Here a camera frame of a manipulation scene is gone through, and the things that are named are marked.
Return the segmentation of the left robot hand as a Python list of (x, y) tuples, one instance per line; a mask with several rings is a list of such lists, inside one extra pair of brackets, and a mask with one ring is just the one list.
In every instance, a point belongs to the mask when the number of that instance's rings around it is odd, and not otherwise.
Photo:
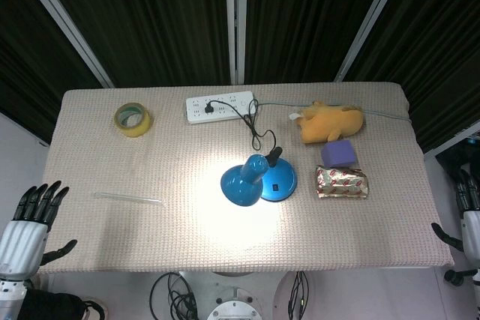
[(66, 256), (77, 245), (68, 241), (58, 250), (46, 252), (53, 223), (69, 188), (60, 181), (27, 189), (22, 195), (12, 220), (0, 237), (0, 280), (25, 281), (38, 269)]

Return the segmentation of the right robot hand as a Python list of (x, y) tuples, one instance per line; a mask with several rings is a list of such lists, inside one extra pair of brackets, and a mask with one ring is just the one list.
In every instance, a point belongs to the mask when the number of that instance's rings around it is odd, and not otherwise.
[(444, 280), (453, 286), (461, 286), (465, 277), (472, 277), (474, 289), (480, 290), (480, 185), (477, 178), (464, 169), (457, 170), (453, 179), (462, 238), (448, 235), (438, 223), (431, 223), (431, 228), (443, 243), (462, 252), (474, 265), (474, 269), (468, 271), (448, 270)]

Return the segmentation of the blue desk lamp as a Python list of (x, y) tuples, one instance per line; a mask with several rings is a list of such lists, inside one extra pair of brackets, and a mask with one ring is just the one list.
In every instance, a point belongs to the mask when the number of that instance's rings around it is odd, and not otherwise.
[(260, 199), (281, 202), (290, 197), (297, 186), (297, 175), (293, 166), (281, 158), (282, 152), (282, 147), (275, 147), (266, 156), (253, 154), (243, 165), (225, 171), (220, 179), (225, 197), (242, 207)]

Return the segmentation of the black bag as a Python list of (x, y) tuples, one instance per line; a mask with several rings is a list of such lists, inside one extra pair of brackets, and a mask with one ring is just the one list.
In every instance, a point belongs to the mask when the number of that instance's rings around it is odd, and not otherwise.
[(76, 295), (28, 289), (17, 320), (88, 320), (94, 310), (98, 320), (107, 320), (106, 310), (97, 302)]

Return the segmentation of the clear plastic rod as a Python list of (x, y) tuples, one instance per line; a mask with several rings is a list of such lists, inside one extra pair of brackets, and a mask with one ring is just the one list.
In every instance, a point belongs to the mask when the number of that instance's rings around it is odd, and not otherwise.
[(145, 204), (153, 204), (153, 205), (163, 205), (163, 202), (159, 199), (151, 199), (141, 196), (129, 196), (124, 194), (116, 194), (116, 193), (105, 193), (105, 192), (96, 192), (93, 193), (93, 197), (95, 199), (111, 199), (111, 200), (121, 200), (127, 202), (138, 202), (138, 203), (145, 203)]

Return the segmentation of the gold foil snack packet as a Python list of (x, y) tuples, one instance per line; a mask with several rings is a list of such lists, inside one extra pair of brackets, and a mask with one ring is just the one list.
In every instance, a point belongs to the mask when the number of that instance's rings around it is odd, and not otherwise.
[(316, 194), (320, 199), (368, 196), (368, 178), (360, 169), (316, 167)]

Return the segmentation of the purple foam cube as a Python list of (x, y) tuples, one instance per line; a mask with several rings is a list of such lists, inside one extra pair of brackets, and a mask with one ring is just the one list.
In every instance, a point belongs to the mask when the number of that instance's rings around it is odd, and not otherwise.
[(357, 156), (348, 139), (327, 142), (322, 150), (323, 165), (328, 168), (348, 167), (356, 163)]

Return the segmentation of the yellow tape roll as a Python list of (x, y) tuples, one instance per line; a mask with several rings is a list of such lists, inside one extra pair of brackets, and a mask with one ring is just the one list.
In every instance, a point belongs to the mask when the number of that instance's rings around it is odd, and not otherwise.
[(113, 117), (117, 129), (126, 137), (136, 138), (147, 133), (152, 125), (149, 111), (140, 103), (120, 106)]

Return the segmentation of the orange plush toy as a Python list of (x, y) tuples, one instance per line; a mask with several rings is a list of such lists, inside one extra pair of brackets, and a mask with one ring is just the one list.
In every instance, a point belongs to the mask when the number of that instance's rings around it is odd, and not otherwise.
[(357, 106), (329, 106), (315, 101), (300, 112), (289, 115), (301, 130), (304, 144), (334, 142), (360, 131), (363, 110)]

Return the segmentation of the beige waffle tablecloth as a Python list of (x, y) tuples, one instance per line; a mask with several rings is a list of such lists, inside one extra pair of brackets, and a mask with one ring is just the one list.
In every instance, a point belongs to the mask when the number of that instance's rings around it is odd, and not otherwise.
[(45, 271), (317, 271), (453, 262), (391, 82), (73, 90), (43, 179)]

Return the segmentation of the white power strip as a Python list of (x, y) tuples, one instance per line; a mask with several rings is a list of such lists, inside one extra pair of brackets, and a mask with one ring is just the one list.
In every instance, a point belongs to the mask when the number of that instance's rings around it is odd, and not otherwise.
[(256, 112), (257, 106), (251, 91), (191, 97), (186, 100), (186, 115), (190, 124), (235, 120), (245, 115), (255, 115)]

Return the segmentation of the black curtain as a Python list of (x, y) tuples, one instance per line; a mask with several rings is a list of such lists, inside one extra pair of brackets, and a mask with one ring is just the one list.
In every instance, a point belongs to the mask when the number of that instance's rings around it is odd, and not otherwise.
[[(117, 88), (226, 85), (227, 0), (59, 0)], [(331, 82), (373, 0), (247, 0), (248, 85)], [(394, 82), (429, 151), (480, 120), (480, 0), (388, 0), (345, 76)], [(50, 141), (99, 88), (40, 0), (0, 0), (0, 114)]]

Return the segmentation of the white frame post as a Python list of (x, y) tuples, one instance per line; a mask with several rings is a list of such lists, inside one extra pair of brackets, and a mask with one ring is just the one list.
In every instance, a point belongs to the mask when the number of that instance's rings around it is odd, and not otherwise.
[(91, 71), (97, 82), (103, 88), (115, 88), (107, 71), (98, 60), (89, 43), (72, 20), (60, 0), (39, 0), (53, 21), (60, 28), (71, 46), (76, 50), (87, 68)]
[(233, 85), (245, 83), (248, 0), (226, 0), (229, 78)]
[(388, 0), (373, 0), (334, 77), (334, 82), (342, 82), (365, 44), (370, 32), (379, 19)]

